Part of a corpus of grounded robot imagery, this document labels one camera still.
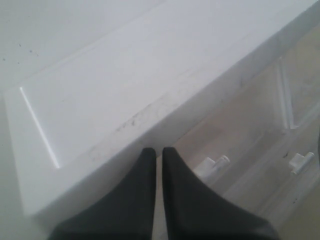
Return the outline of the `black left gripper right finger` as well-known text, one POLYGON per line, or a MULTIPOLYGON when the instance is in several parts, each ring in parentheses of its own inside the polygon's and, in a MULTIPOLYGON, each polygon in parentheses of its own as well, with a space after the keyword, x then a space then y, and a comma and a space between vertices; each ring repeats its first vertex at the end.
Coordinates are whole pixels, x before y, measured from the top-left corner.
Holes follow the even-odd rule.
POLYGON ((265 219, 225 200, 206 186, 177 150, 162 151, 162 192, 170 240, 275 240, 265 219))

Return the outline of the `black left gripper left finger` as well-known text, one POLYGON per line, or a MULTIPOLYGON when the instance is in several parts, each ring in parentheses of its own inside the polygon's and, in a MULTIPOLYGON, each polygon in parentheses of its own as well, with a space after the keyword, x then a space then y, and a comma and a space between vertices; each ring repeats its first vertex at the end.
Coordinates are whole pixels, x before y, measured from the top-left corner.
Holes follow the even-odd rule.
POLYGON ((120 183, 98 202, 60 223, 51 240, 150 240, 156 202, 157 155, 144 148, 120 183))

